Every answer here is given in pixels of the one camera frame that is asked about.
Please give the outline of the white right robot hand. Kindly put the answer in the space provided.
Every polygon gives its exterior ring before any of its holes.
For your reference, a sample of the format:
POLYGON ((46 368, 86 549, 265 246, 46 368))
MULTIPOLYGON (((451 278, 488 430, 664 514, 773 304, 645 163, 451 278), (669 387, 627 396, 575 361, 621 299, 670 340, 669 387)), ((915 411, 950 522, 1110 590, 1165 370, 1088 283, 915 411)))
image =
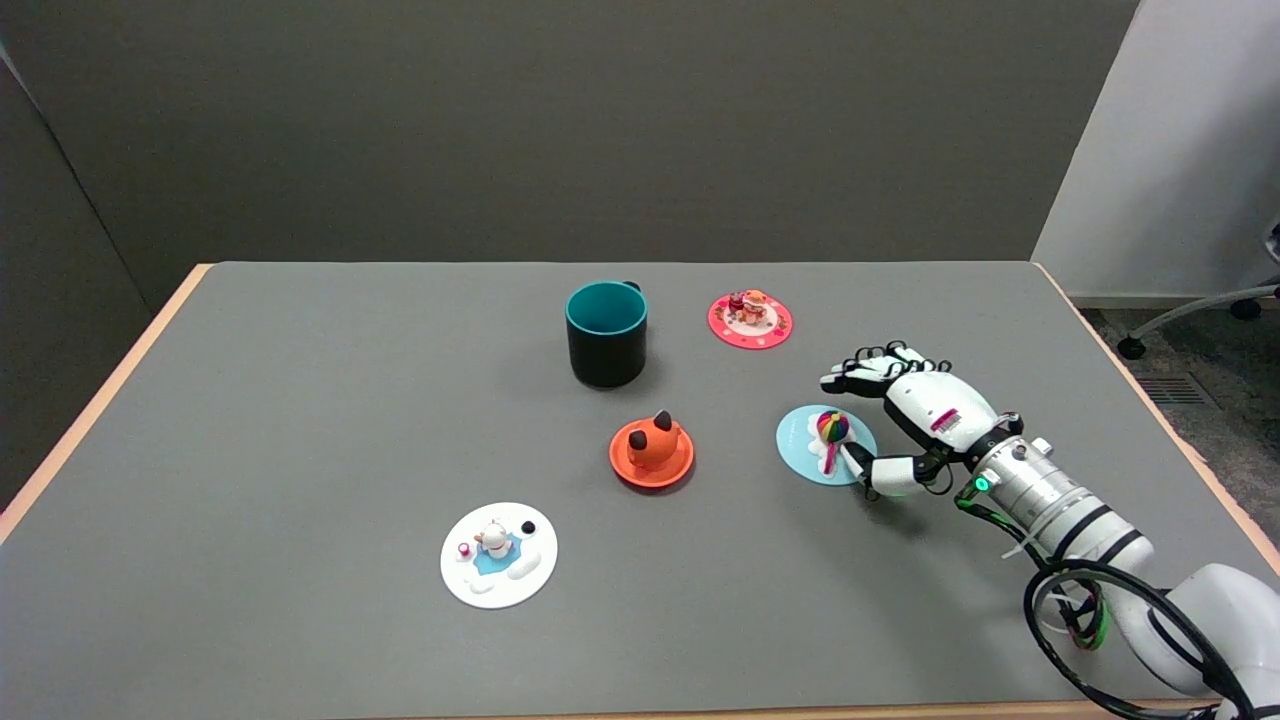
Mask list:
POLYGON ((860 347, 819 379, 828 395, 879 398, 886 415, 922 450, 874 455, 860 441, 845 442, 840 452, 867 500, 934 495, 940 473, 955 462, 974 470, 997 445, 1024 432, 1020 414, 996 411, 951 369, 951 361, 895 340, 860 347))

